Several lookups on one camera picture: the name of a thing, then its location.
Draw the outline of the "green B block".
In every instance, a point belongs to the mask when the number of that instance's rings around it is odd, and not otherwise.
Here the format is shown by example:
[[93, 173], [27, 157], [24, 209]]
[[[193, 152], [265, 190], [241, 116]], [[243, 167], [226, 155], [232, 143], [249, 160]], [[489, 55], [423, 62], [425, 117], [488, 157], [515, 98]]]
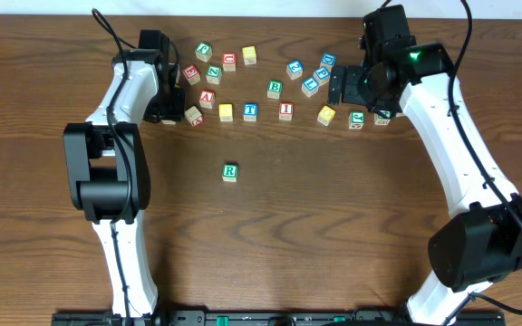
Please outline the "green B block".
[[267, 97], [279, 100], [283, 90], [283, 83], [277, 80], [270, 80], [267, 86]]

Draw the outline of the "blue T block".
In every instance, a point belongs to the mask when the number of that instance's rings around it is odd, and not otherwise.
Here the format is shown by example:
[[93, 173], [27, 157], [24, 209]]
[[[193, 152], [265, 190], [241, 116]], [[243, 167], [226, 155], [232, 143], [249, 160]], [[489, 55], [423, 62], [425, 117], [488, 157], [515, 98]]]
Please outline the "blue T block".
[[243, 108], [243, 120], [248, 122], [257, 121], [258, 105], [256, 103], [245, 103]]

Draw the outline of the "green R block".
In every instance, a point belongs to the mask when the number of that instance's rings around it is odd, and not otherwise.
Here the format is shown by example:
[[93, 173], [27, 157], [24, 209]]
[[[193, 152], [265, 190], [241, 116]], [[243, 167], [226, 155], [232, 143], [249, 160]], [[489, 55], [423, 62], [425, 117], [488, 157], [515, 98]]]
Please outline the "green R block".
[[223, 166], [222, 178], [226, 182], [236, 182], [238, 177], [238, 165], [225, 164]]

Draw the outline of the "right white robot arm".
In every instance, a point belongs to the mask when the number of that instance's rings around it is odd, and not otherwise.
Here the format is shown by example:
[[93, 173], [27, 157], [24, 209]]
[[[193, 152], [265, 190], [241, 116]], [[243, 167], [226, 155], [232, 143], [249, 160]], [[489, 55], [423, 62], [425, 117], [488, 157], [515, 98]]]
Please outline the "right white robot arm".
[[358, 65], [334, 66], [331, 104], [360, 105], [386, 120], [405, 116], [436, 169], [449, 222], [428, 243], [431, 271], [393, 322], [461, 325], [464, 307], [522, 269], [522, 196], [490, 155], [466, 107], [460, 59], [419, 44], [401, 5], [363, 20]]

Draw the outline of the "red-sided wooden block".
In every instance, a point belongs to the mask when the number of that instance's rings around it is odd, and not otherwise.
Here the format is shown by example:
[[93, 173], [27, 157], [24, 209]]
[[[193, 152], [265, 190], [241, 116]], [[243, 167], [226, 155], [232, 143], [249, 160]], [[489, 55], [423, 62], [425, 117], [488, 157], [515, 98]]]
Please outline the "red-sided wooden block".
[[195, 127], [203, 122], [204, 117], [197, 106], [191, 106], [185, 111], [185, 119], [191, 126]]

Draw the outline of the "green j block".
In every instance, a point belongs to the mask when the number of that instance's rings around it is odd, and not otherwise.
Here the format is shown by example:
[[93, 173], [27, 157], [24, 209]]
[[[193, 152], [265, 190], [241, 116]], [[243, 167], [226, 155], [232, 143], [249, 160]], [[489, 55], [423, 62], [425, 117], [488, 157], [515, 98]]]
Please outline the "green j block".
[[196, 57], [202, 62], [208, 62], [213, 54], [213, 48], [209, 43], [201, 42], [195, 49]]
[[353, 110], [348, 117], [348, 129], [361, 129], [365, 123], [365, 114], [359, 110]]

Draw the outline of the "red E block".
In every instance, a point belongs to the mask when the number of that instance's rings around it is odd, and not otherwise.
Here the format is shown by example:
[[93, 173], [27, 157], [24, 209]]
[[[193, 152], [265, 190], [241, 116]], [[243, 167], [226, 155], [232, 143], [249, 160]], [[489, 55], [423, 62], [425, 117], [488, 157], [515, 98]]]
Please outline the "red E block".
[[200, 82], [200, 72], [195, 64], [185, 67], [182, 73], [190, 85], [195, 85]]

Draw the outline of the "red A block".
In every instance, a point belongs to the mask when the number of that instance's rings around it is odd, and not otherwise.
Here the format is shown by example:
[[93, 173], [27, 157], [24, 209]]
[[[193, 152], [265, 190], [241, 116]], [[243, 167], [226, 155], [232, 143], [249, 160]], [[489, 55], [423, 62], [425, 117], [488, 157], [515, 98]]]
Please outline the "red A block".
[[212, 109], [215, 102], [215, 93], [209, 90], [203, 90], [198, 98], [199, 105], [204, 109]]

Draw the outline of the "green 4 block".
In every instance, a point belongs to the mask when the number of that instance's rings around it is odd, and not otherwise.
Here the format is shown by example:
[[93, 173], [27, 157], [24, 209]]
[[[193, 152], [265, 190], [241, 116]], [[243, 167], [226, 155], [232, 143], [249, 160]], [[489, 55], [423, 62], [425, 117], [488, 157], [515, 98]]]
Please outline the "green 4 block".
[[392, 121], [392, 114], [389, 111], [381, 110], [379, 114], [375, 115], [375, 125], [388, 125]]

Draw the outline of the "blue 2 block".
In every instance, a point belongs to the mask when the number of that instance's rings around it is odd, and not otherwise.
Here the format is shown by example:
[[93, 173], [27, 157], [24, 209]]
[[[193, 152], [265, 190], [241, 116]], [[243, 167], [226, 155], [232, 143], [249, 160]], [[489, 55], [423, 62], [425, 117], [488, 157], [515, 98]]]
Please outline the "blue 2 block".
[[304, 73], [304, 66], [300, 61], [294, 60], [286, 65], [287, 75], [291, 80], [300, 78]]

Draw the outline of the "green Z block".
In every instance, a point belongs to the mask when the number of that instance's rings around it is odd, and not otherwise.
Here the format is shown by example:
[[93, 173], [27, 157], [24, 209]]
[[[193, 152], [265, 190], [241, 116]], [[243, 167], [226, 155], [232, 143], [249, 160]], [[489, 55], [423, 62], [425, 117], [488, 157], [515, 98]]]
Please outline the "green Z block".
[[208, 83], [220, 84], [222, 78], [222, 68], [216, 65], [209, 65], [206, 72]]

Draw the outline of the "yellow S block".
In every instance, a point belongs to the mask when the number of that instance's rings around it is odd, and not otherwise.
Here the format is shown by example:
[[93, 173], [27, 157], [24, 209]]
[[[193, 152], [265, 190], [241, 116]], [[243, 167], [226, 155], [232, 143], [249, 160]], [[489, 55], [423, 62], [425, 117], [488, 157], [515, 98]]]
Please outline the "yellow S block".
[[222, 122], [230, 122], [233, 117], [233, 105], [231, 103], [221, 103], [218, 105], [219, 120]]

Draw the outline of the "green J block top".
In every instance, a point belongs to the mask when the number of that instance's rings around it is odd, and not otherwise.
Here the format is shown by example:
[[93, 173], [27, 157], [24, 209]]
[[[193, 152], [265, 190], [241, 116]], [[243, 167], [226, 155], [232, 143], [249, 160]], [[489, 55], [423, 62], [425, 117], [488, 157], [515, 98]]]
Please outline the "green J block top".
[[202, 62], [208, 62], [213, 54], [213, 48], [209, 43], [201, 42], [195, 49], [196, 57]]

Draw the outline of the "red U block top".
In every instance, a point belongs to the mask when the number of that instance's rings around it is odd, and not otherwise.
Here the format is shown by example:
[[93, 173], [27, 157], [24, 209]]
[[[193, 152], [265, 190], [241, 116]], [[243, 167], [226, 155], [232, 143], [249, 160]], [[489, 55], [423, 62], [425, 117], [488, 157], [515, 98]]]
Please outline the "red U block top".
[[237, 55], [235, 53], [223, 53], [222, 66], [226, 72], [234, 72], [237, 69]]

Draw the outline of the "yellow block top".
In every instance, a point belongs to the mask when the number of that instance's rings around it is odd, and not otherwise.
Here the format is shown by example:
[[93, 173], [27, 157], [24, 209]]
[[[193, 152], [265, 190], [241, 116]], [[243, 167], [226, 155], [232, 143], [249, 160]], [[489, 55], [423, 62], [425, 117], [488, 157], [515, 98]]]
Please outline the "yellow block top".
[[254, 45], [242, 48], [244, 65], [253, 65], [257, 62], [256, 47]]

